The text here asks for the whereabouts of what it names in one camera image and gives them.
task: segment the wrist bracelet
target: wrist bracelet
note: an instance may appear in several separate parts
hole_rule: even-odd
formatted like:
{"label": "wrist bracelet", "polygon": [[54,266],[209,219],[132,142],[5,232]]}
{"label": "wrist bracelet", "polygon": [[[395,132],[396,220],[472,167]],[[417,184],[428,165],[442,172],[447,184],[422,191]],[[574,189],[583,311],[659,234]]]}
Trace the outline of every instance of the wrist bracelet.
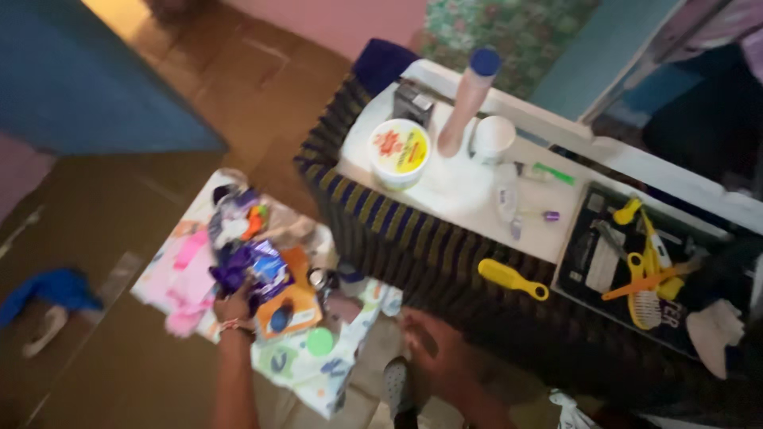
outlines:
{"label": "wrist bracelet", "polygon": [[227,331],[228,329],[240,329],[250,335],[252,338],[255,336],[254,331],[251,331],[249,328],[241,325],[239,318],[230,319],[220,323],[220,334],[222,334],[224,331]]}

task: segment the blue cloth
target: blue cloth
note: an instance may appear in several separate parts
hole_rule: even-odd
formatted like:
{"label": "blue cloth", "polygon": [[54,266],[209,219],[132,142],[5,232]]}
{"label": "blue cloth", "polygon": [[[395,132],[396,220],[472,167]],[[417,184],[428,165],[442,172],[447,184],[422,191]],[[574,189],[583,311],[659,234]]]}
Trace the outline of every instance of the blue cloth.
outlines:
{"label": "blue cloth", "polygon": [[418,59],[418,55],[404,47],[371,39],[353,64],[353,72],[363,88],[375,97]]}
{"label": "blue cloth", "polygon": [[101,302],[90,294],[84,276],[69,268],[53,269],[26,280],[11,292],[0,305],[0,327],[8,326],[33,296],[69,310],[103,308]]}

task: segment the white cream tub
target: white cream tub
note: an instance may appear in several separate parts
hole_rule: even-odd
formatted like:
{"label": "white cream tub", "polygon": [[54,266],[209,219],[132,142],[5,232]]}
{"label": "white cream tub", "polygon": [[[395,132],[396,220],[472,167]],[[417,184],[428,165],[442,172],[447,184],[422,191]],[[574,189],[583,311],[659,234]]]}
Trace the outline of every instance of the white cream tub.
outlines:
{"label": "white cream tub", "polygon": [[415,185],[432,152],[432,143],[419,124],[407,119],[383,122],[371,133],[369,159],[376,180],[391,191]]}

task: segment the hand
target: hand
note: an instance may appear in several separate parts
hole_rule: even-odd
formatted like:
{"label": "hand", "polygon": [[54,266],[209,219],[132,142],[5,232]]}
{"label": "hand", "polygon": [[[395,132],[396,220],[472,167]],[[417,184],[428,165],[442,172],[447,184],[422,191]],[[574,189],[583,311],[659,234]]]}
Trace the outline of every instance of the hand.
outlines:
{"label": "hand", "polygon": [[249,291],[251,288],[252,285],[245,282],[231,295],[223,296],[222,291],[218,292],[213,306],[217,321],[239,319],[244,322],[251,319],[249,310]]}
{"label": "hand", "polygon": [[409,307],[402,311],[401,328],[414,364],[427,374],[433,394],[458,406],[479,389],[474,350],[445,321]]}

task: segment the floral curtain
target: floral curtain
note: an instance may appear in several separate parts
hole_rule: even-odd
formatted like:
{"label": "floral curtain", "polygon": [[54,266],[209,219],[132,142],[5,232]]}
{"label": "floral curtain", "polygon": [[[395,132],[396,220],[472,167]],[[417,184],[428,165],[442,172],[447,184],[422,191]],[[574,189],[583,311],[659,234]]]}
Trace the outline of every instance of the floral curtain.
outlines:
{"label": "floral curtain", "polygon": [[429,0],[421,54],[463,71],[492,46],[504,61],[494,87],[528,98],[578,35],[599,0]]}

